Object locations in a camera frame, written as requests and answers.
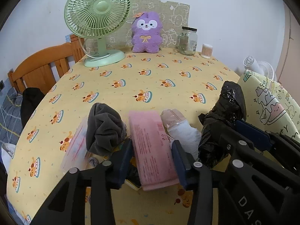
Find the black plastic bag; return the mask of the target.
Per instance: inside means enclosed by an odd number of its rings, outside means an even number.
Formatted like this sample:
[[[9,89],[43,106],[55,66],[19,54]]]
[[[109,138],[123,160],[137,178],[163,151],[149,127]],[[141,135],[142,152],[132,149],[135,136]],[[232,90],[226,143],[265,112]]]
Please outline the black plastic bag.
[[[225,81],[214,107],[198,118],[202,124],[198,159],[212,169],[230,154],[233,144],[227,139],[234,136],[236,122],[246,118],[246,104],[241,87],[235,82]]]

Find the grey velvet drawstring pouch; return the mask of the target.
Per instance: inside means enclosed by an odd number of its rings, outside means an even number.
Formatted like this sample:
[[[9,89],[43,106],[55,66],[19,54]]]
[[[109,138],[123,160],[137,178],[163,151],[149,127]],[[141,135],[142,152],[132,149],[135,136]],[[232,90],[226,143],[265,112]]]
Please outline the grey velvet drawstring pouch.
[[[87,120],[87,151],[99,156],[110,155],[126,135],[126,125],[117,111],[104,103],[93,104]]]

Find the pink tissue pack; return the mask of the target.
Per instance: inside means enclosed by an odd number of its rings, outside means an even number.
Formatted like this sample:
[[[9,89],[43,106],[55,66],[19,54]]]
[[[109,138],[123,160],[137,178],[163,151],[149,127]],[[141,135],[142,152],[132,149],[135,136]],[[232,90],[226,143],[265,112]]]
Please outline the pink tissue pack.
[[[179,182],[171,142],[156,111],[129,112],[130,134],[142,189],[151,191]]]

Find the white cloth bundle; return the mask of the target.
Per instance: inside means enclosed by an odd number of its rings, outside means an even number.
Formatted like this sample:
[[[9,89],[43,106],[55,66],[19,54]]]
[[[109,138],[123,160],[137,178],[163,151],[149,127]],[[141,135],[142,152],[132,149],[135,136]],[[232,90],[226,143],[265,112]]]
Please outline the white cloth bundle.
[[[179,140],[184,151],[190,153],[197,160],[198,145],[201,140],[200,131],[191,127],[185,116],[177,109],[162,111],[161,120],[168,135],[174,140]]]

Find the clear plastic mask pack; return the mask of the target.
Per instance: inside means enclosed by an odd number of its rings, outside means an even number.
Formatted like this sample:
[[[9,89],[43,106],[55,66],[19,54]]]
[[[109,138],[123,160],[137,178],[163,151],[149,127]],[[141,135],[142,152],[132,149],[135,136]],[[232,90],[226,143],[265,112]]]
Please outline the clear plastic mask pack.
[[[85,116],[78,126],[70,145],[61,162],[60,169],[66,174],[71,168],[85,170],[89,163],[91,153],[86,148],[87,116]]]

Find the yellow cartoon fabric storage box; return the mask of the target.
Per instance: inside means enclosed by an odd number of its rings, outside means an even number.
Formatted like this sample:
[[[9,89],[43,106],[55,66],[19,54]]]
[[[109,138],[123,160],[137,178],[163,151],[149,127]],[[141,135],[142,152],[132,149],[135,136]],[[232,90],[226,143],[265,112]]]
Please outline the yellow cartoon fabric storage box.
[[[299,105],[280,83],[245,70],[238,84],[244,94],[247,123],[299,142]]]

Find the white clothes pile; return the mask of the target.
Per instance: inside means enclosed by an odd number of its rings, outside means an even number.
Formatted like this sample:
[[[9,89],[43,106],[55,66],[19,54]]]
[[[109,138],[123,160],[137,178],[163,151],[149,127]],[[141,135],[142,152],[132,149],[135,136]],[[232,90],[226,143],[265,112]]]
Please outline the white clothes pile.
[[[1,144],[1,162],[4,165],[6,172],[9,171],[10,162],[14,158],[14,153],[16,150],[16,145],[11,143]]]

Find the white floor fan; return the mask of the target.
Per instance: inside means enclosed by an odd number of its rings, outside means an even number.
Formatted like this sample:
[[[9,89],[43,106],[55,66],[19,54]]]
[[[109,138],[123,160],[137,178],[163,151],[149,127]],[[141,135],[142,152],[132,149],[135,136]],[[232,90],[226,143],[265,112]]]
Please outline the white floor fan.
[[[257,61],[255,57],[248,56],[244,59],[243,65],[245,69],[259,73],[273,81],[277,80],[273,67],[266,61]]]

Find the black cloth on chair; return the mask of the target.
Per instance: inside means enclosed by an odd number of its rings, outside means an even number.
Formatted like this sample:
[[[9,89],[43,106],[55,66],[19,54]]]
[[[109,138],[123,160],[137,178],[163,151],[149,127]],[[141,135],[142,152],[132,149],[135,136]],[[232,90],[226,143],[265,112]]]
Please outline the black cloth on chair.
[[[23,91],[20,108],[20,118],[23,128],[44,97],[45,94],[36,87],[29,87]]]

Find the cotton swab container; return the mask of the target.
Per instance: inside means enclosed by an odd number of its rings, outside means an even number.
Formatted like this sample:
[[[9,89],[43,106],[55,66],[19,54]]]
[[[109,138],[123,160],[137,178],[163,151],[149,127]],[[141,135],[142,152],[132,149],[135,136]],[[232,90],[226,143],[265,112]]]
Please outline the cotton swab container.
[[[201,57],[210,59],[213,53],[213,46],[209,44],[202,44]]]

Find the yellow cartoon tablecloth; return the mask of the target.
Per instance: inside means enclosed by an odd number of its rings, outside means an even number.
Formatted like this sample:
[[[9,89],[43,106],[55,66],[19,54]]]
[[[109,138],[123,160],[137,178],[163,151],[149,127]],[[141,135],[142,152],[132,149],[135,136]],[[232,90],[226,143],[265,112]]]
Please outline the yellow cartoon tablecloth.
[[[30,115],[10,163],[7,195],[30,222],[63,177],[61,163],[77,128],[94,103],[115,109],[124,123],[130,111],[177,109],[194,128],[219,98],[225,81],[239,76],[213,58],[128,51],[122,61],[87,68],[77,62]]]

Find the glass jar with lid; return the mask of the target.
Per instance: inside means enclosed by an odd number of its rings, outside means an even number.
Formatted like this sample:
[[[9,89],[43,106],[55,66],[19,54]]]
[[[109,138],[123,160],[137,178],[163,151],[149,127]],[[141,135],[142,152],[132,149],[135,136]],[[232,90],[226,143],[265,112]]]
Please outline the glass jar with lid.
[[[177,48],[183,55],[192,56],[197,48],[197,29],[192,27],[181,27],[181,33],[177,38]]]

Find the purple plush bunny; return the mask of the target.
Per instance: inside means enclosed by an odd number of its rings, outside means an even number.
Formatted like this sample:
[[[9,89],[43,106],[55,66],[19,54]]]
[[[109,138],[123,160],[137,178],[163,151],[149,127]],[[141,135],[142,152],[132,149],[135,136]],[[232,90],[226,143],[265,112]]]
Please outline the purple plush bunny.
[[[162,22],[157,12],[142,12],[132,24],[132,52],[158,53],[162,44]]]

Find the beige cartoon placemat board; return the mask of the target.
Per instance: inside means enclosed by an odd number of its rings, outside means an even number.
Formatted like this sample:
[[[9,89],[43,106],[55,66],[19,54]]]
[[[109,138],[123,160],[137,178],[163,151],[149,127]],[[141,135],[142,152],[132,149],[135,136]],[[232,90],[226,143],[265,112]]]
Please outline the beige cartoon placemat board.
[[[162,29],[160,30],[161,44],[164,47],[176,48],[177,36],[183,26],[188,26],[190,6],[174,1],[162,2],[160,0],[133,0],[130,15],[126,22],[117,31],[104,38],[107,49],[133,48],[132,24],[142,13],[156,12],[159,15]]]

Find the green desk fan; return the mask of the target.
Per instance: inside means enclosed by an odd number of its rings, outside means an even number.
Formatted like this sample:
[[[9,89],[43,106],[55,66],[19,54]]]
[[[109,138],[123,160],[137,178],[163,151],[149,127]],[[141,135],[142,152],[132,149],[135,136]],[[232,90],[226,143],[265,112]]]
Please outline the green desk fan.
[[[94,39],[97,51],[92,54],[80,43],[87,56],[84,66],[102,67],[125,58],[121,50],[107,49],[106,37],[120,29],[129,17],[131,0],[67,0],[64,20],[67,27],[79,38]]]

